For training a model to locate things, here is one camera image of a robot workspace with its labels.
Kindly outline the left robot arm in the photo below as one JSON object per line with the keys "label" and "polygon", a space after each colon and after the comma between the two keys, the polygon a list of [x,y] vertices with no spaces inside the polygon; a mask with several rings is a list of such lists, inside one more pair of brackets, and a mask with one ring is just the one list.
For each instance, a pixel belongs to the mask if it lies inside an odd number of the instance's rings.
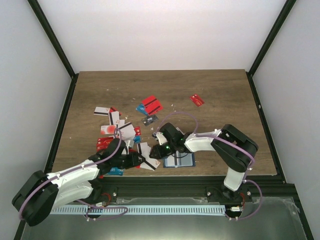
{"label": "left robot arm", "polygon": [[58,172],[34,172],[12,199],[19,217],[30,227],[43,222],[52,210],[77,200],[97,202],[102,196],[99,177],[112,168],[130,169],[145,161],[130,151],[125,141],[115,138],[107,148],[97,151],[82,163]]}

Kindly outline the white floral VIP card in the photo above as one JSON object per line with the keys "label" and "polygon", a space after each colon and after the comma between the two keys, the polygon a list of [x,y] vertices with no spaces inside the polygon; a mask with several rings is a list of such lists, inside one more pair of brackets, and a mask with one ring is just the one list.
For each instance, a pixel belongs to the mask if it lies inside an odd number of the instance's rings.
{"label": "white floral VIP card", "polygon": [[179,127],[176,127],[176,129],[184,135],[184,132]]}

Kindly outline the white striped card upright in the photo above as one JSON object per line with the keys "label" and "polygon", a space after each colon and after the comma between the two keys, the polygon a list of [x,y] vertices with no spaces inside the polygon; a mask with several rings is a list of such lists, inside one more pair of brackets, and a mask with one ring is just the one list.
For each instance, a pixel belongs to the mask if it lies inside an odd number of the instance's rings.
{"label": "white striped card upright", "polygon": [[120,113],[118,111],[110,112],[108,117],[110,125],[118,125],[120,123]]}

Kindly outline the blue leather card holder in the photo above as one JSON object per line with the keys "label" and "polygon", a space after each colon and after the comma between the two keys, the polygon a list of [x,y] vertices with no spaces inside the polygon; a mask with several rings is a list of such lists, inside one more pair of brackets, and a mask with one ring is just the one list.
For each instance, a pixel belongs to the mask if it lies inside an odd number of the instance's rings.
{"label": "blue leather card holder", "polygon": [[195,167],[195,155],[193,153],[176,152],[163,159],[164,168]]}

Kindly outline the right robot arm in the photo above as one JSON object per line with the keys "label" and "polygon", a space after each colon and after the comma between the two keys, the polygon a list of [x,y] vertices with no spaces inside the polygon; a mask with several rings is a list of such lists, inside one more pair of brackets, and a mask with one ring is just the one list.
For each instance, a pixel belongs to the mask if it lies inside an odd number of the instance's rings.
{"label": "right robot arm", "polygon": [[231,124],[212,132],[182,133],[171,123],[166,123],[155,133],[158,143],[154,145],[149,157],[163,159],[179,152],[192,154],[199,151],[215,151],[228,166],[222,188],[223,198],[229,202],[240,196],[240,187],[245,181],[247,171],[255,163],[258,144]]}

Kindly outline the blue card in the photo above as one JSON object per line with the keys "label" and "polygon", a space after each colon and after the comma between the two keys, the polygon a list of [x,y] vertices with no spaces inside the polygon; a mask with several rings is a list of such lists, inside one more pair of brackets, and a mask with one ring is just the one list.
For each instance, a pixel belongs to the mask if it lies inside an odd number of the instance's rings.
{"label": "blue card", "polygon": [[139,104],[135,109],[146,116],[148,115],[148,113],[146,112],[145,106],[142,103]]}
{"label": "blue card", "polygon": [[124,174],[124,169],[112,167],[106,175],[107,176],[123,176],[123,174]]}

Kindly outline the blue card top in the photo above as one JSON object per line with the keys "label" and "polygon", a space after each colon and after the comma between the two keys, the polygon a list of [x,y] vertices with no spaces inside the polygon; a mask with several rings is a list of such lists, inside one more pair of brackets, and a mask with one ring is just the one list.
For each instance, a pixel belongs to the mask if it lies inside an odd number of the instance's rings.
{"label": "blue card top", "polygon": [[142,103],[139,104],[135,109],[146,116],[148,115],[148,113],[146,112],[145,106]]}

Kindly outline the blue card bottom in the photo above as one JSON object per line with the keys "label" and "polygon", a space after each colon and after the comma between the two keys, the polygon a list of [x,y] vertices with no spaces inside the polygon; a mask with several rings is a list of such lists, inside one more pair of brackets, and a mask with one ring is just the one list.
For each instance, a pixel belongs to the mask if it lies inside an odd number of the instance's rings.
{"label": "blue card bottom", "polygon": [[124,169],[112,167],[106,175],[107,176],[123,176],[123,174],[124,174]]}

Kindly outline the black VIP card top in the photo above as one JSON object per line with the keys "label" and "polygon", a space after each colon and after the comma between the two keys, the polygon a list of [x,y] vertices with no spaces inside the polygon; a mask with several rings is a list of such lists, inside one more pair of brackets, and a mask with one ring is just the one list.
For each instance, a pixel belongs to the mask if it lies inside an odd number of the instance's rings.
{"label": "black VIP card top", "polygon": [[141,122],[145,125],[145,126],[149,126],[152,123],[154,123],[155,121],[157,121],[159,118],[153,114],[153,115],[148,115],[146,117],[144,117]]}

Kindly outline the small red card centre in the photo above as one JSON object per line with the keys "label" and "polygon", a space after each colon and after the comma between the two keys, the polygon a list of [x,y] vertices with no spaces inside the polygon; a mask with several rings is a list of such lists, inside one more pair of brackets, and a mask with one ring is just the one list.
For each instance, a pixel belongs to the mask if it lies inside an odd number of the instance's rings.
{"label": "small red card centre", "polygon": [[134,127],[135,135],[140,136],[141,135],[141,128],[139,126]]}

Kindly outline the white red-circle card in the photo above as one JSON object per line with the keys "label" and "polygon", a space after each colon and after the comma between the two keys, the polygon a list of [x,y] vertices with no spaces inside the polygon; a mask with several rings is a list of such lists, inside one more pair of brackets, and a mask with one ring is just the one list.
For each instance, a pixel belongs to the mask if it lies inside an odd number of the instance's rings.
{"label": "white red-circle card", "polygon": [[116,128],[117,128],[117,125],[102,125],[100,127],[100,134],[113,135],[115,133]]}

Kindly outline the red striped card top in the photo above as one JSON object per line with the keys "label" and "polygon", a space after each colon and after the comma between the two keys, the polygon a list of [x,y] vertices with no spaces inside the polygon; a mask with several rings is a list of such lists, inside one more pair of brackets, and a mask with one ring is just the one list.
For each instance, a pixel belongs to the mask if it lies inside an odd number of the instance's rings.
{"label": "red striped card top", "polygon": [[143,99],[141,103],[148,115],[154,115],[163,109],[162,104],[154,95]]}

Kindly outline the red card far right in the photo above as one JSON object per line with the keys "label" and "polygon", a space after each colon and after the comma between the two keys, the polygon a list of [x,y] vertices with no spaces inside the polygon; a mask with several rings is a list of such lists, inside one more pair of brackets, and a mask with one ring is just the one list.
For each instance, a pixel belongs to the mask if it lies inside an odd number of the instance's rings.
{"label": "red card far right", "polygon": [[198,94],[193,94],[189,98],[197,107],[200,107],[205,103]]}

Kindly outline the red gold cards pile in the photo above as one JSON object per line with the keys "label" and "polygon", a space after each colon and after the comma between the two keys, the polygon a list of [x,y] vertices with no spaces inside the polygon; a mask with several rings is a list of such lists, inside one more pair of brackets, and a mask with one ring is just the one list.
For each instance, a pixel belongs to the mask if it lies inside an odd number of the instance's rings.
{"label": "red gold cards pile", "polygon": [[109,144],[113,141],[113,139],[113,136],[99,138],[97,140],[96,150],[100,151],[106,149],[109,146]]}

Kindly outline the black aluminium frame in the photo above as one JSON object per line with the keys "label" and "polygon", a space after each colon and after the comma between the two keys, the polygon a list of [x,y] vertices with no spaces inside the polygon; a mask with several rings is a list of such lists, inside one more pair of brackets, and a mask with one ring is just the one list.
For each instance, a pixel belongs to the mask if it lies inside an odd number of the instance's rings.
{"label": "black aluminium frame", "polygon": [[[71,77],[71,82],[45,168],[43,171],[40,170],[33,173],[27,180],[26,184],[13,197],[11,202],[19,212],[19,217],[22,219],[22,221],[30,224],[38,217],[39,213],[43,213],[45,210],[48,210],[51,206],[53,206],[53,199],[58,193],[57,187],[54,187],[53,184],[49,183],[49,178],[47,178],[45,175],[53,168],[79,75],[73,70],[39,2],[37,0],[30,0],[28,3],[46,35],[48,36],[64,67],[66,68],[69,76]],[[264,111],[261,107],[261,101],[253,80],[254,74],[267,54],[276,36],[278,35],[282,25],[285,23],[285,20],[287,19],[295,3],[296,2],[294,0],[287,0],[285,2],[250,70],[246,72],[246,78],[248,80],[264,134],[266,136],[268,147],[271,152],[272,160],[277,171],[276,175],[253,175],[249,177],[249,180],[259,183],[263,195],[267,197],[292,197],[294,205],[298,209],[298,217],[301,221],[303,232],[308,240],[312,240],[314,237],[296,187],[294,184],[286,182],[285,174],[282,169],[280,159],[276,151],[276,147],[271,136]],[[156,198],[177,198],[182,196],[194,197],[198,194],[202,194],[204,189],[214,189],[215,186],[221,182],[222,177],[220,176],[130,177],[129,179],[113,181],[111,183],[107,183],[104,179],[94,181],[94,183],[101,184],[101,186],[105,189],[117,187],[117,193],[127,193],[131,197],[139,196],[141,198],[146,198],[149,195]]]}

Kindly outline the light blue slotted rail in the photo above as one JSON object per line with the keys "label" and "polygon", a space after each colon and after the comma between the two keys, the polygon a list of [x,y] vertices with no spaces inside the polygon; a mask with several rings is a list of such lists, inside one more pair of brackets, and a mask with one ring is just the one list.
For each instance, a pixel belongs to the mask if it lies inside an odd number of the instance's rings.
{"label": "light blue slotted rail", "polygon": [[[224,216],[224,205],[127,205],[127,215],[197,215],[197,216]],[[94,208],[88,211],[89,206],[80,204],[64,205],[51,211],[52,215],[119,215],[124,209]]]}

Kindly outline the white striped card bottom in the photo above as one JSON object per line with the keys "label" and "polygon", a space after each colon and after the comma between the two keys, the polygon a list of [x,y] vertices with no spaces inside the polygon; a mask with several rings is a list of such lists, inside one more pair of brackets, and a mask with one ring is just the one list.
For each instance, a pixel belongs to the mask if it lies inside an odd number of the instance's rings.
{"label": "white striped card bottom", "polygon": [[146,169],[146,170],[155,171],[158,168],[158,166],[160,165],[160,163],[161,162],[159,160],[150,158],[150,159],[147,159],[146,161],[144,161],[139,166],[139,168],[140,169]]}

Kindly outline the white striped card top-left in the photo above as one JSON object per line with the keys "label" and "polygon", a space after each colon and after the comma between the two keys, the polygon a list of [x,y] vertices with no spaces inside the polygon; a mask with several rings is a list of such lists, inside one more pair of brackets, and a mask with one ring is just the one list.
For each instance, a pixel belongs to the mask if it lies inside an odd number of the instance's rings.
{"label": "white striped card top-left", "polygon": [[94,114],[94,115],[97,115],[97,116],[108,116],[108,115],[109,115],[109,112],[110,112],[110,108],[97,106],[97,107],[94,109],[93,114]]}

